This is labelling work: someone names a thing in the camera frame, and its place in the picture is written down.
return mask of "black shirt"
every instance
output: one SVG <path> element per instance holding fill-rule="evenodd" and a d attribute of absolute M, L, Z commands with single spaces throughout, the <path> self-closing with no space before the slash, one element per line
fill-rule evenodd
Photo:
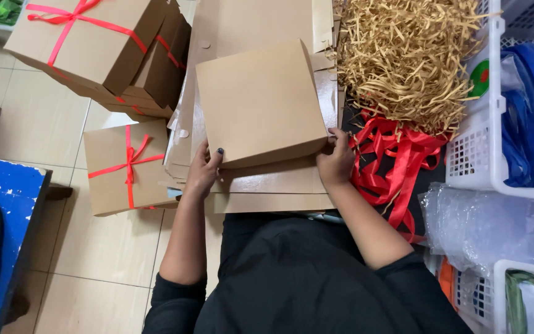
<path fill-rule="evenodd" d="M 419 255 L 373 271 L 345 226 L 279 219 L 229 253 L 207 300 L 158 274 L 144 334 L 471 333 Z"/>

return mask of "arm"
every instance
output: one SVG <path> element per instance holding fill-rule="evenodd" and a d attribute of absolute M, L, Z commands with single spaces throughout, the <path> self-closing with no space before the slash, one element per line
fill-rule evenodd
<path fill-rule="evenodd" d="M 207 148 L 205 140 L 191 163 L 168 247 L 159 267 L 162 278 L 178 284 L 195 284 L 207 276 L 204 200 L 218 176 L 218 165 L 224 152 L 219 148 L 207 162 Z"/>
<path fill-rule="evenodd" d="M 329 155 L 317 155 L 320 178 L 366 264 L 380 269 L 413 252 L 411 245 L 350 184 L 355 155 L 348 146 L 348 135 L 338 128 L 329 132 L 335 135 L 329 138 L 329 145 L 335 148 Z"/>

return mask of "clear plastic bag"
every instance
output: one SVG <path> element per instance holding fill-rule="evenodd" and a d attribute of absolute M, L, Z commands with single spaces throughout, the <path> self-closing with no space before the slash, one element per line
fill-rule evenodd
<path fill-rule="evenodd" d="M 420 196 L 431 254 L 492 278 L 500 259 L 534 264 L 534 200 L 434 183 Z"/>

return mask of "green sticker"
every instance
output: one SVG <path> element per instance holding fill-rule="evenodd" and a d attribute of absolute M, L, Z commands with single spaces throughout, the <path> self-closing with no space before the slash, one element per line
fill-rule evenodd
<path fill-rule="evenodd" d="M 486 59 L 475 67 L 469 78 L 473 82 L 473 89 L 469 92 L 469 97 L 481 97 L 490 87 L 490 60 Z"/>

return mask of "red ribbon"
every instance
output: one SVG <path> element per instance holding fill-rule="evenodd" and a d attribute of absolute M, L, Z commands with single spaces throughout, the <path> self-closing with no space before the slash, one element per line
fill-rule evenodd
<path fill-rule="evenodd" d="M 53 48 L 53 52 L 51 52 L 49 61 L 47 64 L 55 70 L 58 74 L 60 74 L 63 78 L 67 78 L 63 73 L 59 72 L 55 67 L 53 67 L 53 63 L 55 62 L 55 59 L 57 58 L 57 54 L 59 53 L 59 50 L 61 49 L 61 45 L 63 45 L 63 42 L 65 41 L 65 38 L 67 37 L 67 34 L 70 33 L 71 27 L 74 25 L 75 21 L 78 19 L 81 19 L 82 21 L 90 22 L 96 26 L 107 28 L 110 30 L 114 30 L 115 32 L 119 32 L 122 34 L 129 35 L 139 46 L 139 49 L 141 49 L 144 53 L 147 51 L 147 48 L 145 47 L 144 43 L 141 42 L 139 37 L 135 34 L 133 30 L 119 27 L 116 24 L 112 24 L 110 22 L 102 21 L 99 19 L 93 19 L 91 17 L 85 17 L 81 15 L 83 12 L 88 11 L 92 7 L 96 6 L 101 0 L 79 0 L 78 5 L 75 7 L 73 12 L 64 11 L 58 8 L 49 7 L 49 6 L 42 6 L 42 5 L 33 5 L 28 4 L 26 6 L 27 10 L 33 10 L 33 11 L 41 11 L 45 12 L 47 14 L 56 14 L 58 16 L 55 17 L 42 17 L 40 15 L 36 14 L 30 14 L 28 15 L 28 20 L 33 21 L 34 19 L 40 19 L 42 21 L 51 23 L 51 24 L 66 24 L 63 28 L 63 31 L 61 32 L 61 35 L 59 36 L 59 39 L 55 43 L 55 47 Z"/>
<path fill-rule="evenodd" d="M 174 66 L 180 67 L 183 70 L 187 69 L 187 66 L 185 66 L 182 62 L 179 62 L 176 60 L 172 52 L 170 52 L 170 47 L 168 46 L 168 43 L 166 43 L 166 41 L 162 38 L 162 36 L 156 35 L 155 40 L 157 40 L 160 44 L 162 44 L 166 48 L 166 50 L 168 51 L 168 58 L 172 60 L 172 62 L 174 63 Z"/>
<path fill-rule="evenodd" d="M 125 100 L 121 99 L 120 97 L 118 96 L 115 96 L 115 99 L 117 99 L 117 101 L 119 101 L 120 103 L 126 103 Z M 137 108 L 137 105 L 133 105 L 133 106 L 130 106 L 131 108 L 133 108 L 133 110 L 137 111 L 137 113 L 139 115 L 143 115 L 143 116 L 146 116 L 143 112 L 141 112 L 141 110 L 139 110 Z"/>
<path fill-rule="evenodd" d="M 127 145 L 127 163 L 123 163 L 122 165 L 116 165 L 112 167 L 108 167 L 105 169 L 101 169 L 97 172 L 92 172 L 88 174 L 88 178 L 95 178 L 99 175 L 118 171 L 119 169 L 123 167 L 127 167 L 127 180 L 125 181 L 125 184 L 127 185 L 127 196 L 129 198 L 129 208 L 130 209 L 154 209 L 153 206 L 147 207 L 147 208 L 135 208 L 133 204 L 133 181 L 134 181 L 134 175 L 133 175 L 133 167 L 132 165 L 136 163 L 143 163 L 148 161 L 154 161 L 154 160 L 161 160 L 164 159 L 164 155 L 155 155 L 151 157 L 147 157 L 145 159 L 141 159 L 140 161 L 136 161 L 141 152 L 143 152 L 145 146 L 148 144 L 150 137 L 146 134 L 144 135 L 144 140 L 141 142 L 141 145 L 137 149 L 137 152 L 131 147 L 131 126 L 125 125 L 125 143 Z"/>
<path fill-rule="evenodd" d="M 416 237 L 415 222 L 407 209 L 407 204 L 413 192 L 415 179 L 420 168 L 428 170 L 436 168 L 440 162 L 440 148 L 448 142 L 448 138 L 432 137 L 406 126 L 398 128 L 397 121 L 382 117 L 370 118 L 365 109 L 362 110 L 361 116 L 366 125 L 353 140 L 350 140 L 350 147 L 357 151 L 351 182 L 373 206 L 395 203 L 389 216 L 389 223 L 396 229 L 403 222 L 410 232 L 409 238 L 407 235 L 404 237 L 412 242 Z M 375 153 L 376 160 L 360 169 L 360 158 L 365 153 Z M 395 157 L 395 165 L 383 178 L 376 175 L 376 172 L 385 154 Z M 427 163 L 428 156 L 436 158 L 435 165 L 430 166 Z M 380 196 L 376 197 L 364 191 L 362 187 Z"/>

